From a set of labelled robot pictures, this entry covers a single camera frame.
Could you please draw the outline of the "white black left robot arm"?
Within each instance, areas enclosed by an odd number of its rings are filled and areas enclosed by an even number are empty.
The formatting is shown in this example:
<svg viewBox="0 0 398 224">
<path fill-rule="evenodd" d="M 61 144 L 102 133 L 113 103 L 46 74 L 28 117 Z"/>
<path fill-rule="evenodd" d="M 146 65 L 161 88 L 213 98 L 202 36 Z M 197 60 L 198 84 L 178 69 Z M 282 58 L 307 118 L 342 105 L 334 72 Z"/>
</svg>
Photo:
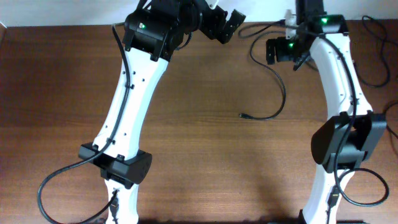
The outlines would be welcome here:
<svg viewBox="0 0 398 224">
<path fill-rule="evenodd" d="M 121 73 L 105 122 L 79 157 L 99 168 L 109 203 L 108 223 L 137 223 L 139 184 L 152 155 L 139 147 L 144 118 L 154 90 L 184 36 L 195 31 L 226 44 L 244 22 L 239 11 L 227 12 L 213 1 L 140 1 L 124 21 L 118 40 Z"/>
</svg>

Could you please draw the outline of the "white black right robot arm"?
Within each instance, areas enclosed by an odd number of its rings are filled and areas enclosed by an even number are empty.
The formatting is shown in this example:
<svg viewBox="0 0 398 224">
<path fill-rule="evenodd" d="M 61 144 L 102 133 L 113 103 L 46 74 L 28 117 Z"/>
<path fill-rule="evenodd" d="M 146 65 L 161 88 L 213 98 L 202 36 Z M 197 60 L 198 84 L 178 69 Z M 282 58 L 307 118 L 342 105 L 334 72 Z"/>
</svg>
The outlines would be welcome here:
<svg viewBox="0 0 398 224">
<path fill-rule="evenodd" d="M 296 12 L 285 14 L 285 37 L 266 42 L 267 63 L 293 61 L 298 70 L 312 59 L 326 98 L 327 121 L 312 136 L 315 180 L 307 204 L 293 223 L 336 223 L 341 199 L 373 207 L 389 196 L 386 188 L 382 199 L 359 203 L 344 193 L 354 173 L 364 170 L 361 163 L 370 158 L 381 139 L 386 117 L 374 113 L 361 89 L 344 16 L 328 14 L 323 1 L 298 0 L 295 4 Z"/>
</svg>

